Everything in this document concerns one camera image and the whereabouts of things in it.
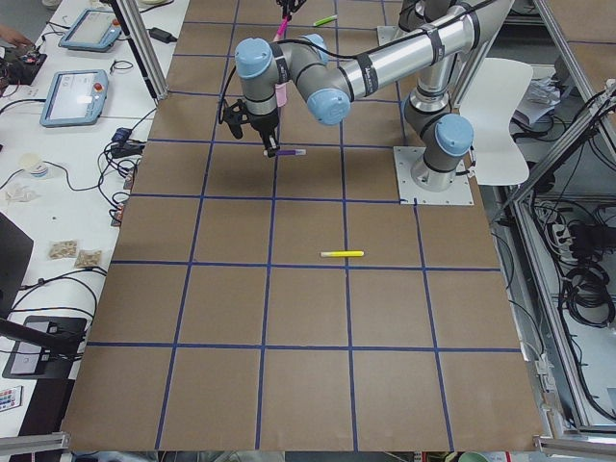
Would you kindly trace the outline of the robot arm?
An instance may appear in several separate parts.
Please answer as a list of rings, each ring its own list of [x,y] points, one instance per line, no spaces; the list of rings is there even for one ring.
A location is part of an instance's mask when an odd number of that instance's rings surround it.
[[[317,34],[272,42],[244,39],[235,49],[243,96],[233,105],[221,101],[218,120],[237,139],[249,124],[259,133],[265,155],[273,157],[280,150],[277,86],[293,82],[316,121],[337,125],[348,116],[352,102],[417,73],[417,85],[403,109],[425,149],[411,177],[426,191],[442,192],[474,141],[469,120],[448,108],[456,57],[493,39],[510,7],[508,1],[451,1],[426,7],[425,21],[417,29],[371,50],[345,55],[337,67],[327,65],[332,54]]]
[[[276,0],[275,3],[281,8],[282,21],[288,23],[306,1]],[[404,0],[398,14],[398,29],[407,33],[424,24],[424,8],[425,1]]]

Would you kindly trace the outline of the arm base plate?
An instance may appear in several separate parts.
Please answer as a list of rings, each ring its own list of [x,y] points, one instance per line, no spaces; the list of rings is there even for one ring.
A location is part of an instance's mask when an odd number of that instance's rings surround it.
[[[406,35],[406,32],[401,30],[399,26],[378,26],[376,28],[378,45],[386,45],[389,42],[400,39]]]
[[[473,206],[464,159],[455,171],[437,172],[424,162],[424,147],[395,146],[398,198],[402,205]]]

